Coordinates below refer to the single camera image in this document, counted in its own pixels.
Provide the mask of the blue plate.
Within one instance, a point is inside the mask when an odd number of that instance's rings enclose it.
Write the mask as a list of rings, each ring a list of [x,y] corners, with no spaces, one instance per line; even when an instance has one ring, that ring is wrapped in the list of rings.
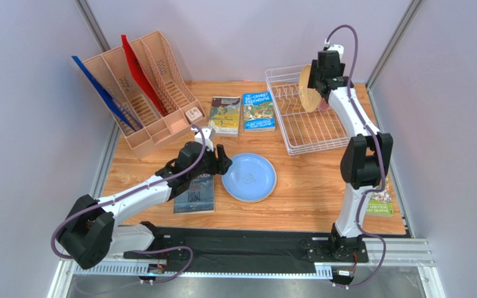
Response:
[[[266,158],[241,153],[231,160],[232,165],[222,177],[222,185],[233,198],[242,202],[260,202],[275,190],[275,167]]]

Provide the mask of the pink plate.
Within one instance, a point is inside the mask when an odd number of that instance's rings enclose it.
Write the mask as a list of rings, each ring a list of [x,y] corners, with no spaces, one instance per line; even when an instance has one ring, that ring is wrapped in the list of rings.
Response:
[[[320,104],[319,107],[318,107],[318,110],[320,110],[320,111],[326,111],[326,110],[329,109],[329,108],[330,108],[329,103],[328,103],[325,99],[323,99],[322,102],[321,102],[321,104]]]

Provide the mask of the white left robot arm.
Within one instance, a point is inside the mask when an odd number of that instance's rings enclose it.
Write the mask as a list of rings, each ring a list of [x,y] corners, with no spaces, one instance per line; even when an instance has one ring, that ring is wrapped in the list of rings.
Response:
[[[191,181],[208,175],[224,175],[232,165],[223,145],[211,150],[199,142],[188,142],[178,157],[146,181],[117,194],[94,199],[81,196],[52,235],[53,252],[90,269],[106,256],[144,251],[154,241],[152,228],[144,223],[123,223],[154,205],[171,201],[186,192]]]

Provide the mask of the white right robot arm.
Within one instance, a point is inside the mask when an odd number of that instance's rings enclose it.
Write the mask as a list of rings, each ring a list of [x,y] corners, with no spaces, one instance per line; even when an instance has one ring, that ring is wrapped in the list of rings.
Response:
[[[349,77],[344,76],[342,49],[324,47],[311,63],[308,88],[315,89],[338,115],[348,145],[340,162],[346,184],[343,206],[332,226],[327,251],[334,260],[352,260],[364,249],[363,219],[374,192],[385,187],[393,138],[372,123],[361,106]]]

